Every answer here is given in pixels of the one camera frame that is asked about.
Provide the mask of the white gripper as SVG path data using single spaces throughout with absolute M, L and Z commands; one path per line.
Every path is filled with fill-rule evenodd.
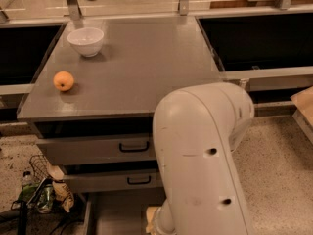
M 153 219 L 152 219 L 152 234 L 153 235 L 166 235 L 160 222 L 160 208 L 156 209 Z

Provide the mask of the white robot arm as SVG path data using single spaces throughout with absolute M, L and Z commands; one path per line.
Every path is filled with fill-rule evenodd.
M 153 139 L 166 194 L 153 235 L 254 235 L 232 158 L 254 117 L 232 83 L 178 89 L 156 107 Z

